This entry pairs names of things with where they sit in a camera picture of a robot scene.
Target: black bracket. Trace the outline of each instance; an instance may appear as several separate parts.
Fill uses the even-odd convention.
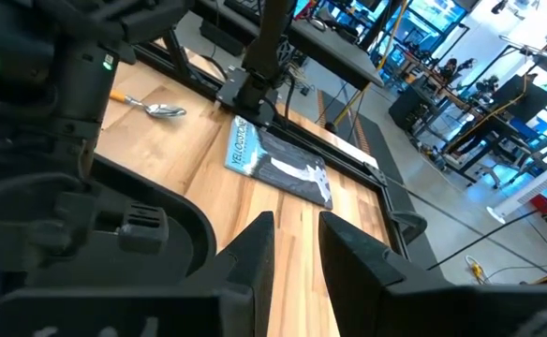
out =
[[[363,165],[365,166],[367,175],[373,177],[383,187],[388,186],[388,184],[386,183],[386,175],[384,174],[384,172],[382,172],[381,170],[377,168],[374,168],[368,163],[363,162]]]
[[[229,73],[229,78],[226,83],[224,83],[224,86],[217,93],[217,100],[221,102],[224,108],[234,111],[235,114],[240,115],[253,125],[269,126],[272,124],[274,116],[277,114],[277,111],[273,110],[274,107],[270,107],[269,104],[263,101],[259,106],[259,110],[254,111],[244,108],[236,102],[236,96],[248,76],[250,76],[249,73],[241,68],[234,68]],[[266,97],[270,102],[275,104],[277,101],[277,91],[271,89]]]

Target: wooden table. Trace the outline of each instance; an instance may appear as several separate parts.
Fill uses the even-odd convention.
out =
[[[190,61],[218,76],[189,52]],[[259,213],[275,216],[275,275],[270,336],[337,336],[321,270],[318,214],[323,209],[224,168],[232,115],[146,65],[119,65],[113,87],[147,104],[184,107],[180,119],[156,120],[142,110],[110,102],[97,152],[194,202],[209,218],[220,251]],[[375,159],[297,113],[290,118],[342,151],[377,165]],[[327,168],[333,212],[389,243],[377,195]]]
[[[426,75],[428,75],[428,78],[431,78],[436,82],[438,85],[438,90],[436,93],[434,93],[434,96],[437,96],[438,98],[444,98],[446,97],[449,99],[450,102],[454,103],[459,109],[465,109],[468,107],[466,102],[461,100],[459,98],[459,95],[456,94],[453,90],[447,88],[445,86],[446,82],[440,78],[438,73],[436,73],[433,69],[430,69],[421,62],[420,59],[415,57],[410,51],[406,50],[404,47],[396,46],[397,49],[405,56],[405,59],[407,60],[407,64],[405,65],[405,69],[403,70],[403,73],[407,73],[409,71],[409,68],[411,66],[416,67],[417,69],[420,69],[423,71]]]

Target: person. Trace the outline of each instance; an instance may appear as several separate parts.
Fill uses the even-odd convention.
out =
[[[464,135],[469,129],[474,127],[477,123],[481,121],[483,116],[477,115],[476,118],[471,121],[467,122],[461,127],[461,130],[455,136],[457,138],[457,141],[455,141],[453,144],[450,144],[447,148],[447,154],[451,154],[455,157],[460,157],[462,155],[468,154],[471,152],[471,150],[475,149],[480,145],[481,141],[484,140],[490,133],[494,130],[496,130],[495,122],[492,118],[487,119],[484,121],[480,126],[476,127],[472,132],[469,132]],[[459,150],[461,147],[466,145],[466,147],[463,150]]]
[[[486,103],[489,103],[492,100],[492,95],[498,89],[498,76],[492,75],[490,78],[479,81],[476,83],[476,92],[473,93],[469,98],[472,100],[481,100]],[[463,86],[457,85],[457,91],[461,90]]]
[[[449,61],[440,68],[440,76],[446,81],[450,81],[457,71],[457,59],[451,58]]]

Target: black table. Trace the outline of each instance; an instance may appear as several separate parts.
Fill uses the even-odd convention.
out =
[[[196,0],[192,11],[213,24],[219,21],[217,26],[221,30],[244,45],[250,44],[259,34],[257,25],[225,6],[224,0]],[[305,20],[295,21],[290,26],[288,38],[299,51],[359,90],[369,82],[379,87],[384,85],[367,52],[348,43],[330,28],[320,32]]]
[[[496,130],[498,137],[494,139],[486,138],[486,146],[484,146],[481,149],[481,151],[479,151],[473,158],[467,160],[467,162],[464,163],[460,168],[457,168],[453,166],[452,164],[447,163],[447,167],[449,169],[452,169],[453,171],[455,171],[456,173],[458,173],[459,175],[466,178],[472,183],[476,183],[478,180],[476,178],[472,178],[471,176],[469,176],[469,174],[467,174],[467,171],[471,169],[471,167],[473,167],[476,163],[478,163],[485,155],[490,153],[492,150],[498,149],[499,144],[502,140],[509,139],[513,141],[515,145],[517,146],[519,146],[520,144],[520,140],[519,140],[520,135],[519,135],[519,131],[517,131],[516,128],[514,128],[512,125],[503,121],[497,116],[493,116],[491,117],[491,119],[493,120],[494,123],[496,123],[497,125],[500,125],[499,130]]]

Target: gray floor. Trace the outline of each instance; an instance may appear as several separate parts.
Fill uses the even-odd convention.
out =
[[[211,54],[213,44],[199,34],[200,18],[190,13],[176,33],[183,46],[201,54]],[[238,66],[241,58],[233,57],[217,49],[214,57],[223,67]],[[313,60],[304,69],[310,84],[330,95],[338,94],[343,82],[333,73]],[[347,86],[346,92],[338,99],[346,102],[355,89]],[[288,87],[280,89],[285,100]],[[293,95],[291,107],[311,120],[318,117],[317,93],[311,91],[308,96],[298,93]],[[497,228],[500,224],[486,211],[486,206],[496,205],[508,195],[514,193],[518,186],[531,178],[524,177],[516,185],[495,191],[492,182],[484,178],[474,186],[466,188],[466,181],[454,173],[442,174],[424,159],[408,142],[404,132],[394,125],[388,107],[395,97],[380,88],[373,88],[363,99],[361,114],[377,123],[391,149],[394,160],[400,169],[405,185],[411,191],[426,198],[437,207],[461,219],[464,226],[450,219],[443,213],[413,198],[418,213],[429,223],[425,233],[438,260],[449,256],[464,245],[476,240],[481,233]],[[501,176],[508,179],[514,175],[509,169],[499,169]],[[531,209],[521,209],[511,218],[517,217]],[[484,240],[469,248],[461,255],[444,263],[440,268],[445,277],[455,284],[473,284],[475,279],[468,271],[465,256],[473,256],[483,266],[488,275],[508,267],[529,267],[531,263],[547,265],[547,224],[537,215],[521,220],[510,227],[497,232],[489,240]],[[518,284],[521,281],[533,282],[545,275],[539,269],[515,269],[498,273],[492,277],[495,284]]]

